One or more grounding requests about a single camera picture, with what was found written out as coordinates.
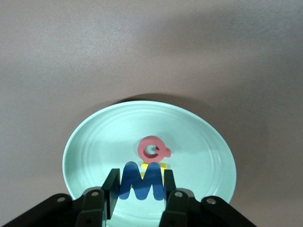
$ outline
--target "blue letter m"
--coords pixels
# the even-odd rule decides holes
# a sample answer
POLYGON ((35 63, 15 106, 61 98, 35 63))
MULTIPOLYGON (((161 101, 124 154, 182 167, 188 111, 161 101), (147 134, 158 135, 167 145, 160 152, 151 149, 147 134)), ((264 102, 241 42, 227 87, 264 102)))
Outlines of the blue letter m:
POLYGON ((155 162, 150 163, 142 180, 137 164, 135 162, 128 162, 123 170, 119 198, 126 200, 131 187, 133 187, 137 199, 145 200, 151 186, 154 198, 156 200, 163 200, 164 190, 160 165, 155 162))

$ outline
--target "screw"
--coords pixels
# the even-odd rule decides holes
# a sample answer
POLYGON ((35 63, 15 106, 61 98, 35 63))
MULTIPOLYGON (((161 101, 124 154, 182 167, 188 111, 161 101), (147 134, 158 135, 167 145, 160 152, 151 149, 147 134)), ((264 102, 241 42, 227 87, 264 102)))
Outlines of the screw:
POLYGON ((182 192, 175 192, 175 196, 176 197, 183 197, 183 193, 182 192))
POLYGON ((216 200, 214 200, 213 198, 208 198, 206 201, 212 205, 216 204, 216 200))

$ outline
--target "plate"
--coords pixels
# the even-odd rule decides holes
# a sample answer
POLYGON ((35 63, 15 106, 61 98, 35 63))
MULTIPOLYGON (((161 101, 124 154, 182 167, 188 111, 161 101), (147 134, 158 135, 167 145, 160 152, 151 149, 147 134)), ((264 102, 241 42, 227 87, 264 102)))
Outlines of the plate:
MULTIPOLYGON (((63 155, 63 176, 73 199, 90 187, 102 186, 112 168, 134 161, 147 136, 159 137, 171 150, 161 162, 173 170, 176 186, 190 189, 198 201, 215 195, 229 202, 236 185, 236 166, 222 136, 199 116, 154 101, 131 101, 104 108, 83 121, 69 138, 63 155)), ((118 199, 108 227, 157 227, 165 210, 150 190, 138 200, 131 190, 118 199)))

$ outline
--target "light blue plate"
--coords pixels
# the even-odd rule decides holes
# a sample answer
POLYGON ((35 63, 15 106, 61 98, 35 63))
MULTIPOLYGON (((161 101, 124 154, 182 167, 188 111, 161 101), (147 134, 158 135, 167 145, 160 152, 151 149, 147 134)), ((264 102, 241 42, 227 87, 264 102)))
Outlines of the light blue plate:
MULTIPOLYGON (((198 201, 216 195, 229 202, 236 185, 236 166, 222 136, 206 121, 180 107, 153 101, 131 101, 102 109, 73 132, 63 155, 63 176, 77 199, 90 187, 102 186, 112 168, 134 161, 141 139, 157 136, 171 149, 161 162, 173 170, 178 188, 190 189, 198 201)), ((118 200, 109 227, 157 227, 164 211, 150 191, 140 201, 131 190, 118 200)))

